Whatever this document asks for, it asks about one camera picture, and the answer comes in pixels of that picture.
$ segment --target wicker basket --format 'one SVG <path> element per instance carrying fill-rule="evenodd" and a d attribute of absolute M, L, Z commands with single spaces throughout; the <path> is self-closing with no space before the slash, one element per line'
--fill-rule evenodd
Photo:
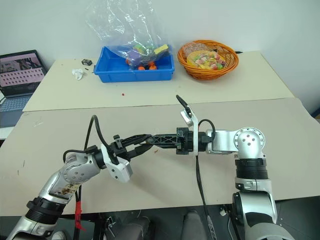
<path fill-rule="evenodd" d="M 201 43 L 207 45 L 210 49 L 217 49 L 217 52 L 220 56 L 225 59 L 226 67 L 221 70 L 208 70 L 208 69 L 200 69 L 195 66 L 191 66 L 187 64 L 187 56 L 184 54 L 185 47 L 191 45 L 191 43 L 187 43 L 180 48 L 178 51 L 177 57 L 179 62 L 184 66 L 186 72 L 193 78 L 198 80 L 212 80 L 217 79 L 235 69 L 238 66 L 239 58 L 234 50 L 230 47 L 219 43 L 217 41 L 211 40 L 196 40 L 194 43 Z"/>

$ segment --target laptop screen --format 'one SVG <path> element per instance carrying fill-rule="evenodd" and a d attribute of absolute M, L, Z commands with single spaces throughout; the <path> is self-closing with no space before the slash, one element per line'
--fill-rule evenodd
<path fill-rule="evenodd" d="M 32 94 L 46 73 L 35 50 L 0 56 L 0 90 L 5 97 Z"/>

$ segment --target laptop keyboard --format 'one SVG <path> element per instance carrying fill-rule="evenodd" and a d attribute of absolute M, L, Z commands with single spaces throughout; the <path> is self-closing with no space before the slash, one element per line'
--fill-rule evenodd
<path fill-rule="evenodd" d="M 4 103 L 0 105 L 0 112 L 8 112 L 14 110 L 22 110 L 29 101 L 30 96 L 23 96 L 17 98 L 7 98 Z"/>

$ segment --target red cable tie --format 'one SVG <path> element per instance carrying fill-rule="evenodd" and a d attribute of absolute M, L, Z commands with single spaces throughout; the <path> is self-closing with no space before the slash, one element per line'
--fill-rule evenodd
<path fill-rule="evenodd" d="M 77 229 L 85 231 L 85 229 L 81 226 L 81 201 L 75 202 L 75 212 L 74 212 L 74 220 L 75 220 L 75 227 Z"/>

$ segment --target beige tabletop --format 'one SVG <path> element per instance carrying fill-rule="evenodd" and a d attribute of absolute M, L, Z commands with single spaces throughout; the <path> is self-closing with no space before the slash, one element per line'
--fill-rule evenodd
<path fill-rule="evenodd" d="M 56 60 L 23 111 L 174 105 L 181 95 L 188 103 L 293 98 L 293 94 L 258 51 L 238 55 L 238 67 L 214 81 L 197 81 L 175 62 L 170 81 L 102 83 L 94 64 L 81 59 Z M 72 69 L 85 74 L 76 80 Z"/>
<path fill-rule="evenodd" d="M 264 153 L 276 200 L 320 195 L 320 124 L 296 98 L 191 104 L 199 119 L 217 129 L 256 127 L 266 136 Z M 82 149 L 89 120 L 99 118 L 105 139 L 135 134 L 175 133 L 185 127 L 180 105 L 109 107 L 25 112 L 0 148 L 0 216 L 27 212 L 49 176 L 63 166 L 67 149 Z M 89 144 L 99 145 L 96 131 Z M 208 204 L 232 202 L 236 192 L 233 155 L 199 155 Z M 128 183 L 112 179 L 107 170 L 83 184 L 83 212 L 108 212 L 201 205 L 195 159 L 173 149 L 151 148 L 131 161 Z M 65 214 L 74 212 L 74 200 Z"/>

